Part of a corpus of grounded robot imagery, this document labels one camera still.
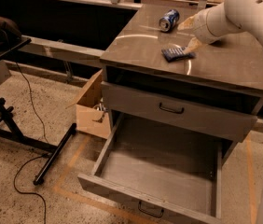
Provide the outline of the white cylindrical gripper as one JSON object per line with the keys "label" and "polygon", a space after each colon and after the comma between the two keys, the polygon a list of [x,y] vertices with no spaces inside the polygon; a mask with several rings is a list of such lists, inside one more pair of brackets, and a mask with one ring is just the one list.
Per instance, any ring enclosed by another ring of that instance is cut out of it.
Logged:
{"label": "white cylindrical gripper", "polygon": [[242,31],[228,19],[223,4],[201,10],[194,16],[186,18],[177,27],[178,31],[188,29],[192,29],[196,37],[187,44],[185,54],[194,52],[205,44],[212,44],[225,35]]}

